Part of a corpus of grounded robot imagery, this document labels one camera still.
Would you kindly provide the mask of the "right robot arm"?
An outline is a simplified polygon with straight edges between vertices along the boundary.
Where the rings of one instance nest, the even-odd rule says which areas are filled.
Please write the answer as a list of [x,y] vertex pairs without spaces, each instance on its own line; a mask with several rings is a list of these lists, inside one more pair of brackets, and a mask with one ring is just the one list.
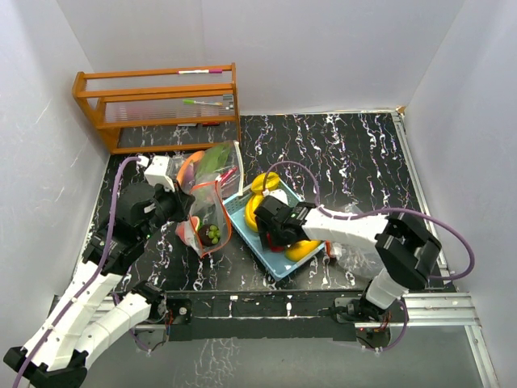
[[348,322],[378,321],[406,293],[424,290],[442,249],[418,217],[405,209],[353,214],[308,202],[291,207],[267,196],[254,215],[264,247],[320,241],[358,247],[379,256],[382,269],[361,296],[327,311]]

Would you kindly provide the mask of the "yellow mango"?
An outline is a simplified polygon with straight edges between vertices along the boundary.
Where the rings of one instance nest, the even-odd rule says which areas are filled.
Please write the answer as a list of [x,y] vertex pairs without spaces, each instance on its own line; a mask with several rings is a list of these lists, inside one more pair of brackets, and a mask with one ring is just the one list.
[[284,255],[292,262],[299,262],[303,260],[303,258],[309,256],[309,254],[316,250],[320,245],[321,242],[318,240],[299,241],[288,246],[284,251]]

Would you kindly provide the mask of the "white dotted zip bag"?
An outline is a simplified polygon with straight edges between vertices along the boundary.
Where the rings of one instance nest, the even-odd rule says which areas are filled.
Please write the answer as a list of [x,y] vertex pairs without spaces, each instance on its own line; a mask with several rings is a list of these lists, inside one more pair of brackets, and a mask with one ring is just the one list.
[[174,173],[181,189],[217,181],[224,199],[241,195],[244,188],[244,166],[238,141],[225,141],[207,150],[186,155]]

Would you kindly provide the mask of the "watermelon slice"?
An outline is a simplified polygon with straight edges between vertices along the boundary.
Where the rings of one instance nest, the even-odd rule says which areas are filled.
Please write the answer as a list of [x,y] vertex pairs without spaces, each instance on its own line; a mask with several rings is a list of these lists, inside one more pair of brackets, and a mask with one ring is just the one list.
[[200,226],[200,219],[197,216],[192,216],[187,221],[182,221],[177,225],[175,234],[186,246],[193,247]]

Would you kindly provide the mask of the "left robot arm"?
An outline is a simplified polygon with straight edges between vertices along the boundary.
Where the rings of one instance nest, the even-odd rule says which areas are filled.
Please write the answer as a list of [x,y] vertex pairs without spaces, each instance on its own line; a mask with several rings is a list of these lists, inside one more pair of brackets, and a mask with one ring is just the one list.
[[135,183],[114,193],[108,219],[92,236],[67,290],[41,328],[3,358],[34,387],[79,387],[96,359],[124,333],[166,315],[162,291],[142,281],[103,317],[93,316],[169,221],[185,221],[195,198],[178,183]]

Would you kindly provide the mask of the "dark purple mangosteen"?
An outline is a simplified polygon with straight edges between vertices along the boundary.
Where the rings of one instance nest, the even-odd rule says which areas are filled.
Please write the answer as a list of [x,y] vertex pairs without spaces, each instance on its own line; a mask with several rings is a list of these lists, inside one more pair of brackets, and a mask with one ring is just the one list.
[[221,231],[214,224],[202,225],[197,234],[203,247],[214,247],[221,242]]

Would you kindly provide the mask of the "red chili pepper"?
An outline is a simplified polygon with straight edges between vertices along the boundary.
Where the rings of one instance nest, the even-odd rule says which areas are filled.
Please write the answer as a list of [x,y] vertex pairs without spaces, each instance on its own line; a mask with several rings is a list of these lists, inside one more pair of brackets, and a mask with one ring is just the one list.
[[220,182],[221,185],[224,185],[224,184],[226,184],[226,182],[229,179],[232,179],[232,177],[235,175],[236,172],[237,172],[237,167],[232,167],[231,169],[227,170],[223,174],[219,175],[217,180]]

